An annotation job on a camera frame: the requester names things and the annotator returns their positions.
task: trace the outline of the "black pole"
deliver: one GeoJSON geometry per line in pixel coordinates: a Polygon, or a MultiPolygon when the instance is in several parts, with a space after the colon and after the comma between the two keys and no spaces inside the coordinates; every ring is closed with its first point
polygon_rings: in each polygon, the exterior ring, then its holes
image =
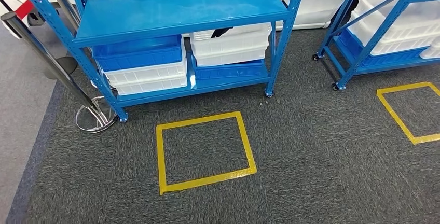
{"type": "Polygon", "coordinates": [[[0,0],[0,2],[2,2],[2,5],[8,10],[8,11],[13,11],[11,9],[11,7],[9,7],[9,5],[4,1],[4,0],[0,0]]]}

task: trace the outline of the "crate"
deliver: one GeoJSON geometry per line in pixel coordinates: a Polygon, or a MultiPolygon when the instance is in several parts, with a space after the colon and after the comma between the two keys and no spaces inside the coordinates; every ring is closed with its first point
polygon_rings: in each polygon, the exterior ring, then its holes
{"type": "Polygon", "coordinates": [[[265,66],[264,59],[259,59],[235,64],[198,67],[193,55],[191,55],[191,62],[196,74],[196,80],[260,75],[262,68],[265,66]]]}
{"type": "MultiPolygon", "coordinates": [[[[186,57],[183,57],[185,71],[187,69],[186,57]]],[[[186,73],[177,76],[159,77],[148,80],[137,80],[125,83],[117,83],[112,86],[116,88],[119,95],[128,95],[136,93],[146,93],[173,88],[182,88],[188,85],[186,73]]]]}
{"type": "Polygon", "coordinates": [[[264,59],[267,47],[258,47],[251,49],[243,49],[228,53],[212,54],[205,57],[196,57],[197,66],[218,66],[232,63],[248,62],[253,60],[264,59]]]}
{"type": "Polygon", "coordinates": [[[128,69],[120,69],[114,71],[106,71],[102,68],[101,63],[97,61],[99,70],[104,73],[110,85],[117,85],[120,83],[135,82],[141,80],[158,79],[162,77],[181,76],[186,75],[186,67],[184,64],[185,46],[183,40],[181,42],[182,53],[179,57],[180,61],[175,63],[160,64],[145,67],[135,67],[128,69]]]}
{"type": "MultiPolygon", "coordinates": [[[[267,27],[267,24],[258,23],[258,24],[236,26],[231,29],[228,29],[228,31],[226,33],[224,33],[223,35],[221,35],[221,37],[216,37],[216,38],[225,38],[227,36],[240,35],[240,34],[249,33],[249,32],[258,32],[262,29],[262,27],[263,28],[267,27]]],[[[213,33],[214,33],[214,30],[198,31],[198,32],[190,33],[189,37],[191,38],[191,41],[200,41],[200,40],[210,39],[213,33]]]]}
{"type": "MultiPolygon", "coordinates": [[[[358,15],[355,11],[351,13],[351,18],[357,18],[358,15]]],[[[348,30],[353,33],[365,46],[368,41],[371,39],[374,34],[373,30],[369,28],[363,20],[358,23],[350,26],[348,30]]],[[[428,35],[428,36],[419,36],[416,38],[404,38],[399,40],[390,40],[390,39],[381,39],[374,49],[371,51],[372,55],[381,55],[394,53],[399,51],[405,51],[410,49],[423,48],[431,45],[431,43],[436,39],[436,37],[440,34],[428,35]]]]}
{"type": "MultiPolygon", "coordinates": [[[[373,9],[383,1],[385,0],[359,0],[356,9],[352,12],[351,20],[373,9]]],[[[356,34],[365,46],[385,20],[385,17],[388,16],[392,8],[396,5],[397,1],[398,0],[394,0],[374,11],[360,22],[350,26],[349,30],[356,34]],[[369,31],[367,34],[360,36],[356,28],[362,23],[364,26],[367,26],[369,31]]],[[[440,35],[440,1],[438,0],[409,4],[391,25],[382,37],[382,40],[398,41],[432,35],[440,35]]]]}
{"type": "Polygon", "coordinates": [[[440,38],[437,38],[420,57],[423,59],[440,58],[440,38]]]}
{"type": "MultiPolygon", "coordinates": [[[[339,35],[339,40],[347,47],[350,53],[354,57],[358,57],[361,53],[364,46],[362,46],[361,41],[353,35],[348,29],[345,29],[339,35]]],[[[377,65],[385,65],[390,63],[395,63],[399,61],[411,61],[419,59],[419,55],[422,51],[424,51],[426,47],[405,50],[400,52],[388,53],[388,54],[380,54],[380,55],[372,55],[370,54],[365,58],[365,60],[361,63],[361,67],[370,67],[377,65]]]]}
{"type": "Polygon", "coordinates": [[[92,47],[93,58],[105,71],[182,61],[181,35],[163,36],[92,47]]]}
{"type": "Polygon", "coordinates": [[[235,60],[231,59],[231,61],[222,59],[222,62],[209,60],[226,54],[235,55],[251,50],[266,50],[269,45],[268,35],[270,31],[270,23],[262,23],[234,27],[224,35],[216,38],[207,38],[209,34],[212,34],[212,31],[191,33],[189,37],[192,52],[197,61],[200,61],[199,66],[214,66],[249,61],[240,60],[238,57],[235,60]]]}

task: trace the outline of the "mobile shelf cart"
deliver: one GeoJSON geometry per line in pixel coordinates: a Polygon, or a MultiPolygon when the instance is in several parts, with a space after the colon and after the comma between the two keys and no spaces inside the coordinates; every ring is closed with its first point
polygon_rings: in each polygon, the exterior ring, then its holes
{"type": "Polygon", "coordinates": [[[271,97],[301,0],[290,0],[288,5],[281,0],[75,0],[80,17],[76,35],[47,0],[31,1],[125,122],[128,115],[123,107],[176,97],[258,83],[266,83],[265,94],[271,97]],[[279,20],[284,27],[276,46],[275,21],[279,20]],[[271,66],[269,72],[264,69],[258,76],[199,80],[192,85],[194,69],[188,62],[187,87],[114,96],[105,75],[97,72],[84,53],[84,48],[96,45],[264,22],[272,23],[271,66]]]}
{"type": "Polygon", "coordinates": [[[370,53],[381,40],[382,36],[388,31],[390,26],[394,23],[394,21],[399,17],[399,15],[406,9],[406,7],[413,2],[424,2],[424,1],[433,1],[433,0],[398,0],[394,8],[390,11],[388,16],[380,25],[379,29],[375,32],[375,34],[371,37],[370,41],[365,45],[365,47],[358,53],[353,54],[352,47],[347,45],[346,41],[341,40],[341,36],[339,34],[343,32],[346,28],[351,25],[359,22],[361,19],[366,17],[367,15],[373,13],[379,8],[385,6],[386,4],[394,1],[394,0],[385,0],[381,4],[377,5],[373,9],[365,12],[360,15],[358,18],[353,21],[345,24],[342,27],[339,27],[342,19],[346,15],[351,3],[353,0],[345,0],[342,4],[335,20],[331,24],[327,34],[321,43],[316,54],[313,55],[313,59],[316,61],[324,56],[324,53],[327,53],[329,59],[335,64],[335,67],[341,73],[341,79],[333,84],[334,90],[343,90],[346,88],[347,82],[354,75],[359,74],[368,74],[380,71],[388,71],[398,68],[406,68],[406,67],[414,67],[421,65],[429,65],[440,62],[440,58],[436,59],[422,59],[419,57],[419,52],[415,55],[413,50],[402,51],[399,53],[390,53],[381,55],[380,59],[377,59],[374,62],[367,62],[366,59],[374,59],[371,57],[370,53]],[[342,53],[343,58],[348,62],[349,67],[347,70],[344,70],[339,61],[335,58],[333,53],[329,49],[329,45],[334,41],[336,47],[342,53]]]}

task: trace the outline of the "yellow tape square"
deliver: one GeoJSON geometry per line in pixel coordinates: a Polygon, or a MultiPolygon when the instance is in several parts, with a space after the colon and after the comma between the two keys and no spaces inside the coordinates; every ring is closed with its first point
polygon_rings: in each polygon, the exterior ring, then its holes
{"type": "Polygon", "coordinates": [[[252,175],[257,173],[257,166],[255,165],[254,156],[252,155],[251,145],[249,144],[248,135],[246,134],[246,129],[244,128],[243,118],[239,111],[234,111],[232,113],[219,114],[214,116],[208,116],[198,119],[190,119],[179,122],[158,124],[156,126],[156,142],[157,142],[157,165],[159,170],[159,193],[162,195],[164,192],[184,190],[194,187],[199,187],[207,184],[217,183],[219,181],[226,181],[238,177],[243,177],[247,175],[252,175]],[[222,120],[228,118],[235,118],[238,124],[238,129],[240,131],[241,140],[244,146],[244,152],[246,153],[248,168],[228,172],[224,174],[219,174],[215,176],[209,176],[189,181],[184,181],[182,183],[167,184],[167,177],[165,174],[165,154],[163,151],[163,136],[162,131],[171,128],[185,127],[193,124],[201,124],[215,120],[222,120]]]}
{"type": "Polygon", "coordinates": [[[434,84],[427,82],[427,81],[415,83],[415,84],[398,86],[398,87],[378,89],[376,92],[376,95],[379,97],[382,104],[385,106],[387,111],[391,114],[393,119],[397,122],[397,124],[400,126],[402,131],[409,138],[409,140],[412,142],[413,145],[440,140],[440,133],[426,135],[426,136],[420,136],[420,137],[414,137],[414,135],[410,132],[408,127],[406,127],[406,125],[403,123],[403,121],[400,119],[400,117],[396,114],[396,112],[391,107],[390,103],[388,103],[388,101],[385,99],[385,97],[383,97],[383,95],[386,93],[393,93],[393,92],[399,92],[399,91],[416,89],[416,88],[423,88],[423,87],[431,88],[438,96],[440,96],[440,90],[436,86],[434,86],[434,84]]]}

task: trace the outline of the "floor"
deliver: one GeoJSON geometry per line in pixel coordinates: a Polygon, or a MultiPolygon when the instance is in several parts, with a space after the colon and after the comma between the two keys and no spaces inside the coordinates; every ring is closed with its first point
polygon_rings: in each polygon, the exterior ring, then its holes
{"type": "MultiPolygon", "coordinates": [[[[48,26],[34,34],[56,56],[66,54],[48,26]]],[[[23,41],[0,26],[0,222],[6,219],[17,185],[37,137],[55,81],[42,73],[43,64],[23,41]]]]}
{"type": "MultiPolygon", "coordinates": [[[[256,85],[133,106],[127,123],[99,134],[73,125],[79,105],[57,85],[32,154],[39,166],[28,164],[8,222],[436,223],[440,142],[411,144],[376,90],[440,88],[440,67],[360,76],[335,92],[332,66],[310,59],[324,34],[294,32],[271,99],[256,85]],[[159,195],[156,125],[231,111],[243,116],[257,173],[159,195]]],[[[440,133],[432,91],[386,98],[415,135],[440,133]]],[[[163,142],[168,184],[248,166],[233,119],[166,130],[163,142]]]]}

